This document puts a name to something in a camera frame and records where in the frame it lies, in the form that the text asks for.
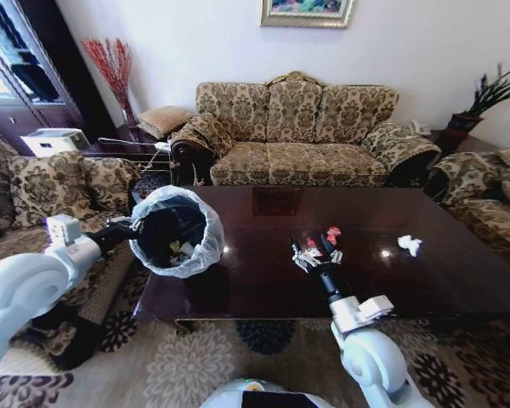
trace white appliance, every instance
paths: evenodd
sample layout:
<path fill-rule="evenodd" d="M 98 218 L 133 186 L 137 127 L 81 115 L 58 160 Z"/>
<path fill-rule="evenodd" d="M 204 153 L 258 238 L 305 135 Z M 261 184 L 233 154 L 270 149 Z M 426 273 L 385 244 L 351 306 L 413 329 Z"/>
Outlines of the white appliance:
<path fill-rule="evenodd" d="M 44 127 L 20 137 L 37 157 L 48 157 L 61 151 L 88 148 L 87 138 L 80 129 Z"/>

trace plastic bag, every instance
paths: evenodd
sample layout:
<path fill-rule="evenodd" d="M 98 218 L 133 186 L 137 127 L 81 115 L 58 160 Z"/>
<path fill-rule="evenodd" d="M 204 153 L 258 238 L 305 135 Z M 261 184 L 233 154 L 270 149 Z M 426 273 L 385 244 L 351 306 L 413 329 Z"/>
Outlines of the plastic bag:
<path fill-rule="evenodd" d="M 159 268 L 155 266 L 145 256 L 144 251 L 140 248 L 136 240 L 130 241 L 130 248 L 134 255 L 142 261 L 142 264 L 158 275 L 176 276 L 181 279 L 189 276 L 200 274 L 215 264 L 221 258 L 224 249 L 224 231 L 218 214 L 208 206 L 194 192 L 181 189 L 173 185 L 167 185 L 160 189 L 154 190 L 145 200 L 140 202 L 133 209 L 131 216 L 133 222 L 138 219 L 147 217 L 150 213 L 164 209 L 177 208 L 185 204 L 185 200 L 178 200 L 177 197 L 185 197 L 193 201 L 206 219 L 204 235 L 200 244 L 195 246 L 195 250 L 190 259 L 184 261 L 181 265 L 172 268 Z"/>

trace sofa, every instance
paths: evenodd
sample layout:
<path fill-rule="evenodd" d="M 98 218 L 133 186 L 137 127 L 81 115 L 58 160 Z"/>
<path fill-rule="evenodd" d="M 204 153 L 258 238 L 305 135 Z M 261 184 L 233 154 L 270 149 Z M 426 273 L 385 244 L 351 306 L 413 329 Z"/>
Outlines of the sofa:
<path fill-rule="evenodd" d="M 439 148 L 389 122 L 399 95 L 324 85 L 300 72 L 266 84 L 204 82 L 195 116 L 171 137 L 198 184 L 411 186 Z"/>
<path fill-rule="evenodd" d="M 510 264 L 510 149 L 447 156 L 424 191 Z"/>
<path fill-rule="evenodd" d="M 83 158 L 79 151 L 22 157 L 0 136 L 0 259 L 44 249 L 45 216 L 67 213 L 81 219 L 83 231 L 96 232 L 106 219 L 129 214 L 129 185 L 137 178 L 130 161 Z M 50 375 L 88 359 L 132 262 L 127 243 L 101 258 L 79 286 L 16 334 L 0 375 Z"/>

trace wooden coffee table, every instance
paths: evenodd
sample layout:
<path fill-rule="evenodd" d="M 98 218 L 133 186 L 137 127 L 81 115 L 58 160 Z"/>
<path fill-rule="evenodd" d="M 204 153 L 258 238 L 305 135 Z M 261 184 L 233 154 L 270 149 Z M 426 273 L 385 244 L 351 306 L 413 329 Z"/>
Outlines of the wooden coffee table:
<path fill-rule="evenodd" d="M 289 236 L 304 242 L 331 225 L 343 232 L 337 281 L 360 301 L 386 294 L 405 318 L 510 315 L 510 267 L 420 190 L 193 190 L 218 212 L 227 251 L 186 280 L 151 274 L 139 319 L 330 316 L 320 283 L 292 262 Z M 398 248 L 401 235 L 423 240 L 417 258 Z"/>

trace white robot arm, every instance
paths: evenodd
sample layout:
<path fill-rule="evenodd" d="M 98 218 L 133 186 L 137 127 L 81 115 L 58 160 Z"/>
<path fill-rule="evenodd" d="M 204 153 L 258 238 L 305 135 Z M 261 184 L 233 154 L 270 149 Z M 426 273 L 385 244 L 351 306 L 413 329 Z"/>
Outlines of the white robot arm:
<path fill-rule="evenodd" d="M 52 244 L 44 253 L 21 253 L 0 260 L 0 359 L 19 329 L 47 313 L 63 294 L 83 281 L 104 252 L 135 236 L 121 221 L 113 219 L 113 225 L 99 233 L 83 235 L 77 219 L 51 217 L 48 232 Z"/>
<path fill-rule="evenodd" d="M 342 256 L 337 256 L 337 250 L 324 236 L 321 241 L 328 255 L 326 260 L 324 256 L 314 257 L 311 251 L 302 251 L 294 238 L 291 238 L 292 259 L 323 283 L 332 312 L 331 329 L 340 348 L 342 365 L 359 384 L 368 405 L 378 408 L 433 407 L 422 397 L 408 374 L 400 348 L 385 334 L 367 328 L 394 306 L 385 296 L 372 297 L 359 304 L 348 287 L 342 294 L 333 280 Z"/>

